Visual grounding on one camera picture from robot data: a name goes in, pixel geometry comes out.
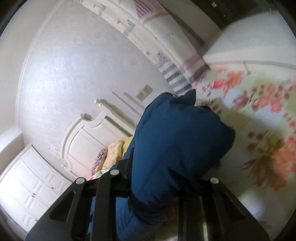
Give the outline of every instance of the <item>striped curtain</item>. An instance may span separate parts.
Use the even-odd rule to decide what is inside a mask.
[[[192,89],[208,66],[156,0],[76,0],[101,16],[155,64],[177,95]]]

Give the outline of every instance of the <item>headboard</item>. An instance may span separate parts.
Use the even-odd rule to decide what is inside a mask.
[[[67,131],[61,148],[63,167],[72,176],[89,177],[101,149],[134,135],[135,127],[116,113],[105,101],[96,100],[98,117],[89,121],[81,114]]]

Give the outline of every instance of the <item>white dresser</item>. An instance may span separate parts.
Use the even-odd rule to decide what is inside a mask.
[[[0,205],[29,232],[70,185],[29,145],[0,176]]]

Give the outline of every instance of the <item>wall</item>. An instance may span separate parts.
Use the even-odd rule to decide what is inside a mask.
[[[207,48],[207,63],[255,60],[296,65],[296,38],[277,11],[230,24]]]
[[[158,0],[158,2],[181,18],[204,41],[220,30],[215,22],[190,0]]]
[[[23,149],[23,135],[19,128],[12,127],[0,135],[0,174]],[[14,233],[24,240],[26,235],[24,230],[7,216],[5,211],[3,212],[0,210],[0,227],[10,235],[12,240],[18,240]]]
[[[0,173],[24,149],[22,131],[12,127],[0,135]]]
[[[50,145],[61,150],[66,130],[81,113],[90,119],[98,116],[95,99],[107,100],[137,122],[143,109],[125,92],[135,98],[148,84],[153,92],[141,103],[145,107],[160,93],[173,91],[157,66],[133,43],[73,0],[63,1],[42,24],[21,81],[18,127],[23,131],[24,142],[32,143],[66,177],[69,176]]]
[[[27,1],[14,15],[0,37],[0,135],[15,126],[17,87],[30,43],[57,0]],[[34,14],[30,8],[35,7]]]

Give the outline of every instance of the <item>wall outlet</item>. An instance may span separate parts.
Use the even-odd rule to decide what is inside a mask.
[[[149,85],[145,85],[145,87],[140,91],[140,93],[136,95],[136,98],[139,101],[143,102],[144,99],[146,99],[152,92],[153,89]]]

